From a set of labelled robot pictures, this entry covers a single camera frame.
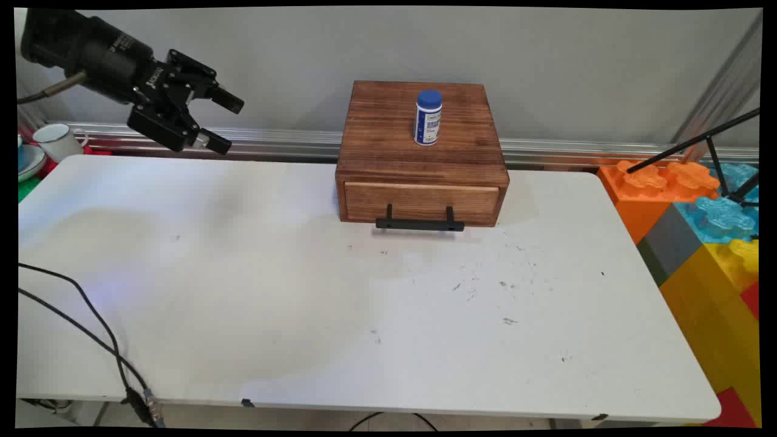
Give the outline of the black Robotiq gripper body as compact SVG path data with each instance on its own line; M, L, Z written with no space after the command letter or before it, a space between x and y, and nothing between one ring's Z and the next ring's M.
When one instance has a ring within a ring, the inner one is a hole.
M157 103L164 86L189 87L186 102L198 96L197 62L177 50L155 58L144 42L106 21L85 25L85 86L114 102Z

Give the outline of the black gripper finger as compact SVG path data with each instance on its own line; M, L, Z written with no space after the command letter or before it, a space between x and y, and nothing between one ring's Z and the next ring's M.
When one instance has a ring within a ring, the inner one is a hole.
M166 85L189 91L189 101L201 99L211 100L231 113L239 114L245 102L224 89L217 81L217 73L194 58L184 55L178 50L170 50L166 57L170 67Z
M150 105L135 105L127 126L173 152L194 147L225 155L232 146L230 140L200 127L188 113L177 109L163 113Z

